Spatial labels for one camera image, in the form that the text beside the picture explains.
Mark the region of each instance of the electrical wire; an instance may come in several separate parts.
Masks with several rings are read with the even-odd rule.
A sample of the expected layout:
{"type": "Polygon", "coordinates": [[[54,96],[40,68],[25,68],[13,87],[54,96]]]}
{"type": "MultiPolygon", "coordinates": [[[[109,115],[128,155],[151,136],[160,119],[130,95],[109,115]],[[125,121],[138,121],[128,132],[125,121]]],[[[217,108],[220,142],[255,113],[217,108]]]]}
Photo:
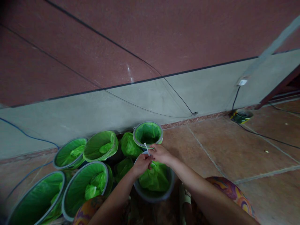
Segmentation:
{"type": "Polygon", "coordinates": [[[186,104],[186,102],[182,99],[182,97],[177,93],[177,91],[175,91],[175,89],[172,87],[172,85],[167,81],[167,79],[151,64],[149,64],[148,62],[146,62],[145,60],[143,60],[142,58],[140,58],[139,56],[137,56],[136,54],[134,54],[133,52],[129,51],[128,49],[124,48],[123,46],[121,46],[120,44],[116,43],[115,41],[113,41],[112,39],[110,39],[109,37],[105,36],[104,34],[100,33],[99,31],[95,30],[93,27],[89,26],[88,24],[86,24],[85,22],[83,22],[82,20],[80,20],[79,18],[77,18],[76,16],[72,15],[71,13],[69,13],[68,11],[66,11],[65,9],[61,8],[60,6],[54,4],[53,2],[49,1],[49,0],[45,0],[47,3],[49,3],[51,6],[53,6],[54,8],[56,8],[57,10],[61,11],[62,13],[64,13],[65,15],[67,15],[68,17],[74,19],[76,22],[80,23],[81,25],[85,26],[86,28],[90,29],[91,31],[93,31],[94,33],[100,35],[102,38],[108,40],[109,42],[111,42],[112,44],[116,45],[117,47],[121,48],[122,50],[126,51],[127,53],[129,53],[130,55],[132,55],[133,57],[139,59],[140,61],[142,61],[143,63],[145,63],[146,65],[148,65],[150,68],[152,68],[153,70],[155,70],[162,78],[164,78],[164,80],[169,84],[169,86],[173,89],[173,91],[180,97],[180,99],[183,101],[183,103],[186,105],[186,107],[188,108],[188,110],[191,113],[191,116],[196,114],[193,113],[191,111],[191,109],[188,107],[188,105],[186,104]]]}
{"type": "MultiPolygon", "coordinates": [[[[19,131],[21,131],[24,135],[26,135],[27,137],[30,137],[30,138],[32,138],[32,139],[35,139],[35,140],[39,140],[39,141],[44,141],[44,142],[48,142],[48,143],[51,143],[51,144],[53,144],[53,145],[55,145],[56,146],[56,148],[57,148],[57,150],[59,150],[59,146],[57,145],[57,144],[55,144],[55,143],[53,143],[53,142],[51,142],[51,141],[47,141],[47,140],[44,140],[44,139],[40,139],[40,138],[35,138],[35,137],[32,137],[32,136],[30,136],[30,135],[28,135],[28,134],[26,134],[21,128],[19,128],[18,126],[16,126],[16,125],[14,125],[13,123],[11,123],[11,122],[9,122],[9,121],[7,121],[6,119],[3,119],[3,118],[1,118],[0,117],[0,120],[2,120],[2,121],[4,121],[5,123],[8,123],[9,125],[11,125],[11,126],[13,126],[14,128],[16,128],[16,129],[18,129],[19,131]]],[[[41,166],[39,166],[39,167],[37,167],[37,168],[35,168],[35,169],[33,169],[32,171],[30,171],[12,190],[11,190],[11,192],[8,194],[8,196],[6,197],[6,199],[5,199],[5,201],[7,201],[8,200],[8,198],[12,195],[12,193],[16,190],[16,188],[30,175],[30,174],[32,174],[34,171],[36,171],[37,169],[39,169],[39,168],[42,168],[42,167],[44,167],[44,166],[46,166],[46,165],[49,165],[50,163],[52,163],[53,161],[50,161],[50,162],[48,162],[48,163],[46,163],[46,164],[44,164],[44,165],[41,165],[41,166]]]]}
{"type": "Polygon", "coordinates": [[[107,92],[108,94],[111,94],[112,96],[132,105],[132,106],[135,106],[137,108],[140,108],[142,110],[145,110],[147,112],[150,112],[150,113],[154,113],[154,114],[157,114],[157,115],[161,115],[161,116],[166,116],[166,117],[172,117],[172,118],[180,118],[180,119],[186,119],[186,118],[190,118],[191,116],[193,116],[194,114],[196,113],[192,113],[190,116],[188,117],[176,117],[176,116],[169,116],[169,115],[164,115],[164,114],[160,114],[160,113],[157,113],[157,112],[153,112],[151,110],[148,110],[148,109],[145,109],[143,107],[140,107],[140,106],[137,106],[129,101],[126,101],[125,99],[123,98],[120,98],[119,96],[107,91],[106,89],[104,89],[103,87],[101,87],[98,83],[95,83],[91,80],[89,80],[88,78],[86,78],[85,76],[81,75],[80,73],[78,73],[77,71],[73,70],[72,68],[70,68],[69,66],[67,66],[66,64],[62,63],[61,61],[59,61],[58,59],[56,59],[55,57],[53,57],[52,55],[50,55],[49,53],[45,52],[44,50],[40,49],[38,46],[36,46],[35,44],[31,43],[30,41],[26,40],[25,38],[23,38],[21,35],[19,35],[18,33],[14,32],[13,30],[11,30],[10,28],[4,26],[3,24],[0,24],[2,27],[8,29],[10,32],[14,33],[15,35],[17,35],[18,37],[20,37],[21,39],[23,39],[24,41],[26,41],[28,44],[32,45],[33,47],[35,47],[36,49],[38,49],[39,51],[41,51],[42,53],[46,54],[47,56],[49,56],[50,58],[52,58],[53,60],[55,60],[56,62],[60,63],[61,65],[65,66],[66,68],[68,68],[69,70],[71,70],[72,72],[76,73],[78,76],[80,76],[81,78],[85,79],[86,81],[90,82],[91,84],[95,85],[96,87],[100,88],[101,90],[107,92]]]}
{"type": "Polygon", "coordinates": [[[235,98],[234,98],[234,101],[233,101],[233,104],[232,104],[232,114],[233,114],[233,110],[234,110],[234,104],[235,104],[235,101],[236,101],[236,99],[237,99],[238,92],[240,91],[240,88],[241,88],[241,86],[238,87],[238,89],[237,89],[237,94],[235,95],[235,98]]]}
{"type": "Polygon", "coordinates": [[[281,110],[281,111],[284,111],[284,112],[293,113],[293,114],[299,114],[299,115],[300,115],[299,112],[292,112],[292,111],[280,109],[280,108],[276,107],[275,105],[272,105],[270,102],[268,102],[268,104],[269,104],[270,106],[272,106],[273,108],[277,109],[277,110],[281,110]]]}
{"type": "Polygon", "coordinates": [[[3,119],[3,118],[0,117],[0,120],[2,120],[2,121],[4,121],[4,122],[6,122],[6,123],[12,125],[13,127],[17,128],[19,131],[21,131],[21,132],[22,132],[24,135],[26,135],[27,137],[30,137],[30,138],[32,138],[32,139],[39,140],[39,141],[48,142],[48,143],[50,143],[50,144],[55,145],[56,148],[59,149],[59,146],[58,146],[57,144],[51,142],[51,141],[47,141],[47,140],[44,140],[44,139],[39,139],[39,138],[36,138],[36,137],[32,137],[32,136],[26,134],[24,131],[22,131],[18,126],[16,126],[16,125],[14,125],[13,123],[7,121],[6,119],[3,119]]]}
{"type": "MultiPolygon", "coordinates": [[[[239,92],[239,90],[240,90],[240,87],[241,87],[241,86],[238,87],[237,93],[236,93],[236,95],[235,95],[234,102],[233,102],[233,104],[232,104],[232,114],[234,113],[234,111],[233,111],[233,110],[234,110],[234,103],[235,103],[235,101],[236,101],[236,99],[237,99],[237,96],[238,96],[238,92],[239,92]]],[[[274,138],[267,137],[267,136],[264,136],[264,135],[262,135],[262,134],[252,132],[252,131],[246,129],[245,127],[243,127],[242,125],[240,125],[239,123],[237,123],[237,122],[235,122],[235,123],[236,123],[237,125],[239,125],[241,128],[243,128],[245,131],[249,132],[249,133],[256,134],[256,135],[258,135],[258,136],[262,136],[262,137],[264,137],[264,138],[268,138],[268,139],[271,139],[271,140],[273,140],[273,141],[277,141],[277,142],[279,142],[279,143],[282,143],[282,144],[285,144],[285,145],[288,145],[288,146],[291,146],[291,147],[300,149],[300,147],[298,147],[298,146],[291,145],[291,144],[288,144],[288,143],[285,143],[285,142],[276,140],[276,139],[274,139],[274,138]]]]}
{"type": "Polygon", "coordinates": [[[30,171],[12,190],[11,190],[11,192],[8,194],[8,196],[6,197],[6,199],[5,199],[5,201],[7,201],[7,199],[12,195],[12,193],[16,190],[16,188],[30,175],[30,174],[32,174],[34,171],[36,171],[37,169],[39,169],[39,168],[42,168],[42,167],[44,167],[44,166],[46,166],[46,165],[49,165],[50,163],[52,163],[53,161],[51,161],[51,162],[48,162],[48,163],[46,163],[46,164],[44,164],[44,165],[41,165],[41,166],[39,166],[39,167],[37,167],[37,168],[35,168],[35,169],[33,169],[32,171],[30,171]]]}
{"type": "Polygon", "coordinates": [[[274,139],[274,138],[267,137],[267,136],[264,136],[264,135],[262,135],[262,134],[258,134],[258,133],[252,132],[252,131],[250,131],[250,130],[247,130],[247,129],[246,129],[245,127],[243,127],[242,125],[240,125],[240,124],[238,124],[238,125],[239,125],[241,128],[243,128],[245,131],[250,132],[250,133],[252,133],[252,134],[256,134],[256,135],[262,136],[262,137],[264,137],[264,138],[268,138],[268,139],[271,139],[271,140],[273,140],[273,141],[277,141],[277,142],[279,142],[279,143],[282,143],[282,144],[285,144],[285,145],[288,145],[288,146],[291,146],[291,147],[300,149],[300,147],[298,147],[298,146],[291,145],[291,144],[288,144],[288,143],[285,143],[285,142],[276,140],[276,139],[274,139]]]}

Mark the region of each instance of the blue cable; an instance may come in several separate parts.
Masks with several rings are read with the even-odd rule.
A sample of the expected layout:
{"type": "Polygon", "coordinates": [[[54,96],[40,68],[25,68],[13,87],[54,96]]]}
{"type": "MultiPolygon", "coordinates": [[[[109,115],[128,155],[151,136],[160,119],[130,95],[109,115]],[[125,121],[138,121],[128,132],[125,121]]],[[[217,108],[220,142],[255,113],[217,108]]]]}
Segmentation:
{"type": "Polygon", "coordinates": [[[2,121],[4,121],[4,122],[6,122],[6,123],[12,125],[13,127],[17,128],[19,131],[21,131],[21,132],[22,132],[23,134],[25,134],[27,137],[30,137],[30,138],[32,138],[32,139],[36,139],[36,140],[39,140],[39,141],[45,141],[45,142],[54,144],[54,145],[57,147],[57,149],[59,149],[59,146],[58,146],[57,144],[53,143],[53,142],[46,141],[46,140],[43,140],[43,139],[39,139],[39,138],[36,138],[36,137],[32,137],[32,136],[26,134],[26,133],[25,133],[24,131],[22,131],[19,127],[17,127],[16,125],[12,124],[11,122],[9,122],[9,121],[7,121],[7,120],[5,120],[5,119],[2,119],[1,117],[0,117],[0,120],[2,120],[2,121]]]}
{"type": "MultiPolygon", "coordinates": [[[[35,138],[35,137],[32,137],[32,136],[30,136],[30,135],[28,135],[28,134],[26,134],[24,131],[22,131],[18,126],[16,126],[16,125],[14,125],[14,124],[12,124],[11,122],[9,122],[9,121],[7,121],[7,120],[5,120],[5,119],[3,119],[3,118],[1,118],[0,117],[0,120],[2,120],[2,121],[4,121],[4,122],[6,122],[6,123],[8,123],[9,125],[12,125],[13,127],[15,127],[15,128],[17,128],[19,131],[21,131],[24,135],[26,135],[27,137],[30,137],[30,138],[32,138],[32,139],[35,139],[35,140],[39,140],[39,141],[44,141],[44,142],[48,142],[48,143],[51,143],[51,144],[53,144],[53,145],[55,145],[56,147],[57,147],[57,150],[59,150],[59,146],[57,145],[57,144],[55,144],[55,143],[53,143],[53,142],[51,142],[51,141],[47,141],[47,140],[43,140],[43,139],[39,139],[39,138],[35,138]]],[[[12,193],[15,191],[15,189],[30,175],[30,174],[32,174],[34,171],[36,171],[37,169],[39,169],[39,168],[42,168],[42,167],[44,167],[44,166],[46,166],[46,165],[49,165],[50,163],[52,163],[53,161],[51,161],[51,162],[49,162],[49,163],[46,163],[46,164],[44,164],[44,165],[41,165],[41,166],[39,166],[39,167],[37,167],[37,168],[35,168],[34,170],[32,170],[32,171],[30,171],[13,189],[12,189],[12,191],[8,194],[8,196],[6,197],[6,199],[5,199],[5,201],[7,201],[7,199],[12,195],[12,193]]]]}

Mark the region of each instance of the person's left hand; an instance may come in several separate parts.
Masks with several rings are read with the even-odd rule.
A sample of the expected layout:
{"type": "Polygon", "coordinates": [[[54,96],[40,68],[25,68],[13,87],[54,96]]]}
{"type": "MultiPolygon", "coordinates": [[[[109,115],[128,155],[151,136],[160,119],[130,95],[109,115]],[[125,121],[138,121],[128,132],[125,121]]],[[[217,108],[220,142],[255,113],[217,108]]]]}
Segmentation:
{"type": "Polygon", "coordinates": [[[151,169],[151,162],[152,156],[148,156],[147,154],[140,154],[137,158],[137,161],[132,167],[134,175],[138,178],[147,170],[147,168],[151,169]]]}

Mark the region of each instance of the wooden door frame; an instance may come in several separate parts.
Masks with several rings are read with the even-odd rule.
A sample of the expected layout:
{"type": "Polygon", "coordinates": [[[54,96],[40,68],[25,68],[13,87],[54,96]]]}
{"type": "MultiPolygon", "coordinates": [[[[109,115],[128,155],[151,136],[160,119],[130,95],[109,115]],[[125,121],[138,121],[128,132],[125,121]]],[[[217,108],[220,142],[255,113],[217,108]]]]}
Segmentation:
{"type": "Polygon", "coordinates": [[[255,109],[260,109],[263,105],[267,104],[283,87],[287,86],[295,77],[300,74],[300,64],[283,79],[260,103],[255,107],[255,109]]]}

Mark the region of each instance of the green plastic bag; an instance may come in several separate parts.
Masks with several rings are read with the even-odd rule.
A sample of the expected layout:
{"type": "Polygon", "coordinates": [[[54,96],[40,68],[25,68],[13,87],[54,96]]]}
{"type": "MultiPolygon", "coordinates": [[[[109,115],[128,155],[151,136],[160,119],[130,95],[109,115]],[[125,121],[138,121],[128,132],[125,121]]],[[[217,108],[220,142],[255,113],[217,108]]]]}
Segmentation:
{"type": "Polygon", "coordinates": [[[63,200],[63,213],[68,220],[72,220],[78,209],[86,202],[85,194],[87,186],[91,184],[92,179],[99,173],[108,175],[108,183],[104,191],[104,196],[108,197],[113,187],[113,173],[108,165],[106,165],[106,167],[108,169],[108,174],[105,170],[104,163],[92,162],[82,167],[74,175],[73,179],[70,181],[68,190],[66,190],[65,198],[63,200]]]}
{"type": "Polygon", "coordinates": [[[54,159],[54,166],[57,169],[77,169],[84,162],[83,156],[80,155],[83,153],[86,143],[87,140],[85,138],[77,138],[70,141],[58,151],[54,159]]]}
{"type": "Polygon", "coordinates": [[[91,198],[93,198],[95,196],[98,196],[100,194],[101,193],[100,193],[99,190],[97,190],[96,186],[89,184],[89,185],[87,185],[87,187],[85,189],[85,195],[84,195],[84,197],[85,197],[85,200],[89,200],[89,199],[91,199],[91,198]]]}
{"type": "Polygon", "coordinates": [[[55,203],[48,215],[40,221],[41,224],[47,224],[57,219],[62,214],[62,198],[63,191],[60,191],[60,183],[64,183],[64,188],[68,183],[63,172],[57,171],[39,181],[28,193],[23,197],[11,214],[8,224],[33,225],[38,222],[49,208],[55,203]]]}
{"type": "Polygon", "coordinates": [[[106,183],[106,172],[101,172],[99,174],[96,174],[91,179],[91,184],[87,185],[85,189],[85,199],[89,200],[93,197],[96,197],[100,194],[102,194],[105,183],[106,183]]]}
{"type": "Polygon", "coordinates": [[[153,122],[145,122],[135,130],[135,138],[141,144],[154,144],[160,139],[161,135],[160,126],[153,122]]]}
{"type": "Polygon", "coordinates": [[[95,134],[83,151],[83,158],[88,162],[105,161],[118,150],[119,142],[112,131],[103,131],[95,134]]]}
{"type": "Polygon", "coordinates": [[[85,144],[80,145],[76,149],[72,150],[70,155],[75,157],[75,158],[78,158],[81,155],[81,153],[83,153],[84,147],[85,147],[85,144]]]}
{"type": "Polygon", "coordinates": [[[106,154],[113,146],[113,143],[107,143],[106,145],[103,145],[100,149],[99,152],[101,154],[106,154]]]}
{"type": "Polygon", "coordinates": [[[159,162],[153,162],[151,170],[147,169],[145,173],[140,176],[139,183],[142,188],[150,191],[165,192],[169,189],[170,184],[167,179],[168,167],[159,162]]]}
{"type": "Polygon", "coordinates": [[[132,133],[125,133],[121,139],[121,149],[126,157],[136,159],[143,153],[142,149],[134,142],[132,133]]]}
{"type": "Polygon", "coordinates": [[[116,168],[116,182],[120,182],[120,180],[125,176],[126,173],[133,167],[133,162],[130,158],[126,158],[118,163],[116,168]]]}

